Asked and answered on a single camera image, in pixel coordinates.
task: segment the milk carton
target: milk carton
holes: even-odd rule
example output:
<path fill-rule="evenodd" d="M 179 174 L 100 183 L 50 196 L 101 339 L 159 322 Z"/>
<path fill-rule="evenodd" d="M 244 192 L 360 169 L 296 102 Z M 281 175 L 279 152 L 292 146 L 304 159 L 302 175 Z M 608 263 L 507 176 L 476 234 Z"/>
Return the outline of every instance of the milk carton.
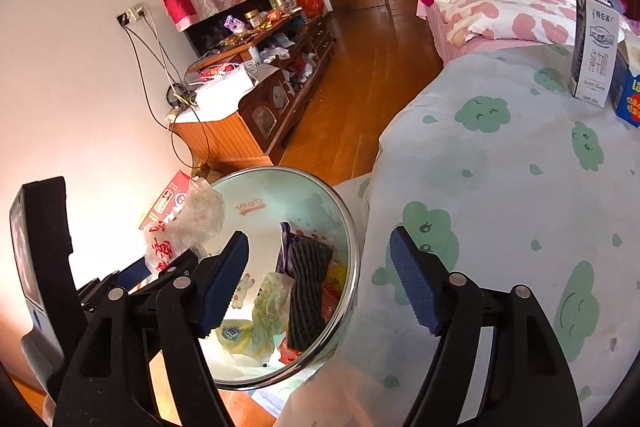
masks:
<path fill-rule="evenodd" d="M 618 48 L 618 60 L 611 83 L 613 108 L 623 120 L 640 126 L 640 37 L 626 32 Z"/>
<path fill-rule="evenodd" d="M 577 5 L 569 88 L 575 98 L 604 107 L 616 63 L 620 15 L 597 0 L 577 0 Z"/>

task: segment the wall outlet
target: wall outlet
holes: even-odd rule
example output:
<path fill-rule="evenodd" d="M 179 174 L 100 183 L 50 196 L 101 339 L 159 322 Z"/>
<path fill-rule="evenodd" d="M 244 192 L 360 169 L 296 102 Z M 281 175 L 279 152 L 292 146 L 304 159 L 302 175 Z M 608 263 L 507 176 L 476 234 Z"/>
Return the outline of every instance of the wall outlet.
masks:
<path fill-rule="evenodd" d="M 132 22 L 141 19 L 145 13 L 146 7 L 143 4 L 136 4 L 135 6 L 129 8 L 126 12 L 117 15 L 116 19 L 118 20 L 118 24 L 124 27 L 131 24 Z"/>

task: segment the cabinet door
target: cabinet door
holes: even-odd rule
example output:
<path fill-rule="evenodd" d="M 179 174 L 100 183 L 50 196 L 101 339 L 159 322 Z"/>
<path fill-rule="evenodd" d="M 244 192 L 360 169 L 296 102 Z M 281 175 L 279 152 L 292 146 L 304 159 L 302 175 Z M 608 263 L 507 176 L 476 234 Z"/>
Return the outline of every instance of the cabinet door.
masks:
<path fill-rule="evenodd" d="M 263 152 L 267 152 L 293 102 L 282 73 L 274 73 L 239 103 L 244 123 Z"/>

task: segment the bed sheet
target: bed sheet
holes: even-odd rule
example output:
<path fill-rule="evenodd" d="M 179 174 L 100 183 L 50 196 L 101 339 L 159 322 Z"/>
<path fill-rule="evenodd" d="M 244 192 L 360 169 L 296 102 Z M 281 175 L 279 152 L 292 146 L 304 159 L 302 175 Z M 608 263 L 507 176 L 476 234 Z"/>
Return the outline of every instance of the bed sheet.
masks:
<path fill-rule="evenodd" d="M 436 51 L 442 63 L 446 66 L 450 61 L 456 58 L 464 57 L 469 53 L 484 53 L 496 50 L 502 50 L 505 48 L 519 48 L 521 46 L 532 46 L 539 44 L 539 42 L 533 41 L 519 41 L 515 39 L 498 39 L 491 40 L 485 39 L 482 36 L 477 36 L 471 39 L 469 42 L 465 42 L 462 46 L 458 47 L 451 42 L 447 41 L 447 35 L 444 28 L 444 24 L 440 19 L 440 11 L 438 7 L 433 4 L 427 6 L 421 0 L 418 0 L 418 9 L 416 15 L 429 23 L 431 33 L 433 34 L 433 41 L 436 46 Z"/>
<path fill-rule="evenodd" d="M 352 204 L 366 240 L 344 340 L 276 425 L 402 425 L 438 340 L 390 261 L 398 224 L 481 287 L 530 286 L 584 424 L 606 404 L 640 349 L 640 132 L 568 93 L 571 57 L 545 45 L 461 57 L 389 124 Z M 483 331 L 460 421 L 478 409 L 490 344 Z"/>

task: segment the electrical cord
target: electrical cord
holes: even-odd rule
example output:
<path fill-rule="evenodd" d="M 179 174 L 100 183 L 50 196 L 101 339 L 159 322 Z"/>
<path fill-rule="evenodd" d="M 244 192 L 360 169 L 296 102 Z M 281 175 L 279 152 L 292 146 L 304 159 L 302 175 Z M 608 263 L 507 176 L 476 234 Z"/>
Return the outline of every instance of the electrical cord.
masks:
<path fill-rule="evenodd" d="M 164 46 L 162 45 L 162 42 L 160 42 L 160 39 L 158 38 L 158 34 L 154 31 L 153 27 L 151 26 L 151 24 L 149 23 L 148 20 L 146 20 L 146 11 L 143 12 L 142 14 L 142 18 L 145 20 L 146 25 L 149 26 L 149 29 L 154 33 L 154 36 L 156 37 L 156 39 L 158 40 L 158 44 L 160 44 L 160 50 L 162 51 L 162 53 L 164 53 L 164 56 L 166 57 L 166 59 L 169 61 L 169 64 L 171 64 L 172 68 L 174 68 L 175 70 L 175 74 L 177 75 L 178 78 L 181 77 L 180 75 L 180 71 L 178 71 L 178 68 L 175 67 L 175 64 L 173 63 L 173 61 L 171 60 L 171 57 L 169 57 L 169 54 L 166 52 Z"/>
<path fill-rule="evenodd" d="M 158 57 L 158 55 L 156 54 L 156 52 L 155 52 L 155 51 L 153 51 L 153 50 L 151 49 L 151 47 L 149 47 L 149 45 L 145 42 L 145 39 L 143 39 L 140 35 L 138 35 L 138 34 L 137 34 L 135 31 L 133 31 L 131 28 L 127 28 L 126 26 L 123 26 L 123 28 L 124 28 L 127 32 L 132 33 L 132 34 L 133 34 L 133 36 L 134 36 L 135 38 L 137 38 L 137 39 L 142 43 L 142 45 L 143 45 L 146 49 L 148 49 L 149 53 L 151 53 L 151 54 L 154 56 L 154 58 L 155 58 L 156 62 L 157 62 L 158 64 L 160 64 L 160 67 L 164 69 L 164 66 L 162 65 L 162 60 L 160 60 L 160 58 Z M 175 79 L 174 79 L 173 77 L 171 77 L 171 80 L 172 80 L 172 82 L 173 82 L 174 84 L 177 84 L 177 82 L 175 81 Z"/>
<path fill-rule="evenodd" d="M 178 161 L 179 161 L 181 164 L 183 164 L 183 165 L 185 165 L 186 167 L 188 167 L 188 168 L 190 168 L 191 170 L 193 170 L 193 169 L 195 169 L 195 168 L 196 168 L 196 166 L 195 166 L 195 165 L 190 165 L 190 164 L 186 163 L 185 161 L 183 161 L 183 159 L 182 159 L 182 158 L 180 158 L 180 156 L 178 155 L 177 150 L 175 150 L 175 142 L 174 142 L 174 134 L 175 134 L 175 131 L 174 131 L 174 127 L 175 127 L 175 118 L 177 118 L 178 116 L 180 116 L 180 114 L 181 114 L 182 112 L 179 112 L 179 113 L 175 116 L 173 123 L 170 123 L 170 124 L 169 124 L 169 126 L 164 125 L 161 121 L 159 121 L 159 120 L 158 120 L 158 118 L 156 118 L 156 115 L 154 114 L 153 109 L 151 109 L 151 104 L 150 104 L 150 102 L 149 102 L 148 92 L 146 91 L 145 75 L 144 75 L 144 74 L 143 74 L 143 72 L 142 72 L 142 65 L 140 64 L 140 56 L 138 55 L 138 49 L 136 48 L 136 43 L 135 43 L 135 42 L 133 41 L 133 39 L 131 38 L 130 33 L 133 33 L 133 34 L 134 34 L 135 36 L 137 36 L 139 39 L 140 39 L 140 37 L 139 37 L 139 36 L 138 36 L 138 35 L 137 35 L 133 30 L 131 30 L 131 29 L 129 29 L 129 28 L 127 28 L 127 27 L 124 27 L 124 29 L 126 30 L 127 37 L 129 38 L 129 42 L 131 42 L 131 47 L 133 47 L 133 52 L 134 52 L 134 54 L 136 55 L 136 62 L 137 62 L 137 64 L 138 64 L 138 72 L 140 73 L 140 81 L 142 82 L 142 89 L 143 89 L 143 91 L 144 91 L 144 93 L 145 93 L 146 107 L 148 107 L 149 113 L 151 113 L 151 116 L 152 116 L 152 117 L 153 117 L 153 119 L 156 121 L 156 123 L 157 123 L 160 127 L 162 127 L 163 129 L 166 129 L 167 131 L 169 131 L 169 132 L 171 133 L 171 147 L 172 147 L 172 149 L 174 150 L 175 157 L 176 157 L 176 158 L 178 158 Z M 140 41 L 141 41 L 141 42 L 146 46 L 146 42 L 145 42 L 145 41 L 143 41 L 142 39 L 140 39 Z M 153 54 L 153 51 L 152 51 L 148 46 L 146 46 L 146 47 L 147 47 L 147 49 L 149 49 L 149 51 Z M 185 100 L 185 99 L 182 99 L 182 100 L 183 100 L 184 102 L 186 102 L 186 103 L 191 107 L 191 110 L 193 111 L 193 114 L 195 115 L 196 119 L 198 120 L 198 123 L 200 124 L 200 126 L 202 127 L 202 132 L 204 133 L 205 140 L 207 141 L 207 159 L 206 159 L 206 161 L 203 163 L 203 164 L 206 164 L 206 163 L 208 163 L 208 162 L 209 162 L 209 159 L 210 159 L 209 136 L 207 136 L 207 131 L 206 131 L 205 127 L 204 127 L 204 124 L 203 124 L 203 123 L 202 123 L 202 121 L 200 120 L 200 117 L 198 117 L 198 115 L 197 115 L 197 113 L 196 113 L 196 111 L 195 111 L 195 107 L 194 107 L 194 105 L 190 102 L 190 100 Z"/>
<path fill-rule="evenodd" d="M 165 126 L 163 123 L 161 123 L 161 121 L 158 120 L 158 118 L 156 118 L 156 115 L 154 114 L 153 109 L 151 109 L 151 104 L 149 103 L 149 95 L 146 92 L 145 75 L 142 73 L 142 65 L 140 65 L 140 56 L 138 55 L 138 49 L 136 48 L 136 43 L 131 38 L 131 35 L 129 35 L 129 31 L 130 30 L 127 31 L 127 37 L 129 38 L 129 42 L 131 42 L 131 45 L 133 47 L 133 52 L 136 54 L 136 62 L 138 63 L 138 71 L 140 72 L 140 80 L 142 81 L 142 89 L 145 92 L 146 107 L 149 108 L 149 112 L 151 113 L 151 116 L 154 118 L 154 120 L 156 120 L 156 123 L 160 127 L 162 127 L 163 129 L 169 130 L 169 128 L 167 126 Z"/>
<path fill-rule="evenodd" d="M 156 28 L 156 21 L 154 20 L 154 16 L 151 14 L 151 10 L 148 10 L 148 13 L 149 13 L 149 18 L 151 19 L 151 24 L 153 25 L 153 27 L 151 28 L 151 31 L 153 32 L 154 37 L 156 38 L 156 42 L 158 42 L 158 49 L 160 50 L 160 58 L 162 58 L 162 66 L 164 68 L 164 73 L 166 73 L 166 79 L 169 82 L 169 86 L 174 90 L 174 94 L 177 95 L 177 93 L 175 92 L 174 80 L 171 78 L 171 75 L 169 74 L 169 69 L 166 66 L 166 61 L 164 60 L 164 53 L 163 53 L 164 48 L 160 43 L 160 37 L 158 36 L 158 28 Z M 144 10 L 142 12 L 142 17 L 146 21 Z"/>

